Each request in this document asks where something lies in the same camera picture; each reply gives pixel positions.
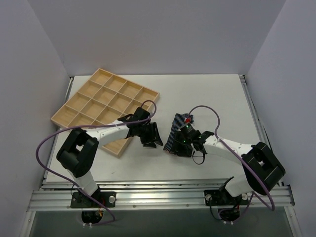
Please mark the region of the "navy striped underwear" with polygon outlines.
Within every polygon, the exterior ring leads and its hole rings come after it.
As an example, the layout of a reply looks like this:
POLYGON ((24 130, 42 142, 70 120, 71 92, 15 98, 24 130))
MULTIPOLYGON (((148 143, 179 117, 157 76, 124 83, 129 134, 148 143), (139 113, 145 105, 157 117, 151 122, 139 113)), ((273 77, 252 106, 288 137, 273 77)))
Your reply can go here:
POLYGON ((181 126, 185 124, 186 119, 190 119, 190 121, 193 121, 193 118, 194 116, 190 114, 179 114, 179 113, 175 114, 175 117, 172 122, 170 134, 163 147, 164 151, 171 153, 171 148, 172 148, 172 145, 174 144, 174 138, 175 138, 176 132, 181 126))

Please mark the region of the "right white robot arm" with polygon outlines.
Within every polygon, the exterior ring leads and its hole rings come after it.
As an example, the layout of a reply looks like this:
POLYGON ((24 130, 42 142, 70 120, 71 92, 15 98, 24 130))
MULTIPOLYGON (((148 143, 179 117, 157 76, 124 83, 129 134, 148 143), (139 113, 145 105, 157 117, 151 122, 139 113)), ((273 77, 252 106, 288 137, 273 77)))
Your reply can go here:
POLYGON ((220 200, 226 204, 232 203, 237 196, 252 191, 267 195, 286 174, 284 167, 267 144, 234 142, 220 138, 210 131, 201 133, 190 123, 175 132, 171 151, 181 157, 200 152, 203 158, 215 155, 241 165, 244 174, 230 178, 219 192, 220 200))

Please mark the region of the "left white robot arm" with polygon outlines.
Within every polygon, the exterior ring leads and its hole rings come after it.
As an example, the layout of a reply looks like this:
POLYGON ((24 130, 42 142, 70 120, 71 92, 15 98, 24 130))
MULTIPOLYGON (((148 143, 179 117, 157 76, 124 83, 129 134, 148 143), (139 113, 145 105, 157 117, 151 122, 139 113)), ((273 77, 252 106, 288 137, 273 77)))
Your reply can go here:
POLYGON ((81 200, 88 207, 96 206, 100 200, 99 187, 90 171, 100 147, 134 136, 140 138, 144 147, 163 145, 157 123, 151 122, 150 115, 138 107, 133 114, 118 118, 107 127, 76 128, 70 132, 56 158, 84 191, 81 200))

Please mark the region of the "wooden compartment tray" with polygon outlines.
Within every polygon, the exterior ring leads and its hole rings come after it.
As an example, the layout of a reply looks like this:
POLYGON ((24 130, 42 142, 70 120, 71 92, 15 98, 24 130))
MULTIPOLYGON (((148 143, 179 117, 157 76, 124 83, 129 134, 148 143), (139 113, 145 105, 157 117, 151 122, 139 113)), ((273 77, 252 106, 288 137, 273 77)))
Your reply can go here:
POLYGON ((103 125, 132 114, 138 107, 154 109, 159 93, 121 76, 98 69, 52 116, 51 121, 67 128, 103 125))

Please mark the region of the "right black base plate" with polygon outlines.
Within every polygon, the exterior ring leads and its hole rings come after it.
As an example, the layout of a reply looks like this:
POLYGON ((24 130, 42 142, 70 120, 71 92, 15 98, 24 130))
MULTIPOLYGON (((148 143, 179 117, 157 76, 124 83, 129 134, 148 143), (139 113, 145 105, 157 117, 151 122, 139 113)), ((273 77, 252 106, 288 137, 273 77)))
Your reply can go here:
POLYGON ((232 197, 226 190, 219 189, 204 190, 204 200, 207 206, 247 205, 249 201, 247 195, 232 197))

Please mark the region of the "aluminium frame rail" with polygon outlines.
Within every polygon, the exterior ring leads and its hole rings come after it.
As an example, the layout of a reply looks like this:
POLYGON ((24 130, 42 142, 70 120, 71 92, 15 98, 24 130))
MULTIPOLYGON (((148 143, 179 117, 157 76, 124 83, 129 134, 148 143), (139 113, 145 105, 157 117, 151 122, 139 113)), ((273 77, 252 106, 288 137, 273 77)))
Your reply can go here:
MULTIPOLYGON (((103 201, 108 209, 158 210, 158 209, 201 209, 213 201, 213 193, 220 185, 213 183, 144 183, 101 184, 101 191, 108 198, 103 201)), ((61 189, 34 191, 28 211, 75 211, 96 210, 83 202, 70 186, 61 189)))

